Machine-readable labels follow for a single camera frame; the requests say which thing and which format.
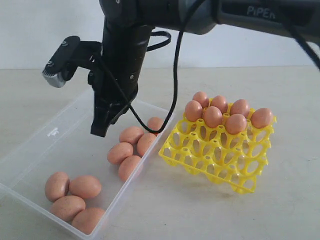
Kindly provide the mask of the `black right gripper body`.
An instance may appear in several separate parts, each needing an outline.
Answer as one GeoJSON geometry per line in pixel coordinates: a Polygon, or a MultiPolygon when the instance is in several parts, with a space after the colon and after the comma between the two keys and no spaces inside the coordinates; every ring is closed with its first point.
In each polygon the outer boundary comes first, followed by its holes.
{"type": "Polygon", "coordinates": [[[103,74],[102,89],[94,93],[95,110],[122,108],[135,99],[152,30],[147,24],[104,25],[101,59],[117,84],[103,74]]]}

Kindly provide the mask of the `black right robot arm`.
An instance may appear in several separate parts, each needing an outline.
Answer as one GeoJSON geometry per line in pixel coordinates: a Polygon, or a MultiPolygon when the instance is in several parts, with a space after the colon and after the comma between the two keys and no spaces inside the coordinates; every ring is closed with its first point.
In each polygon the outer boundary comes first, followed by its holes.
{"type": "Polygon", "coordinates": [[[103,39],[92,82],[99,108],[123,109],[137,95],[138,77],[152,29],[203,35],[216,25],[294,39],[316,66],[309,43],[320,42],[317,0],[102,0],[103,39]]]}

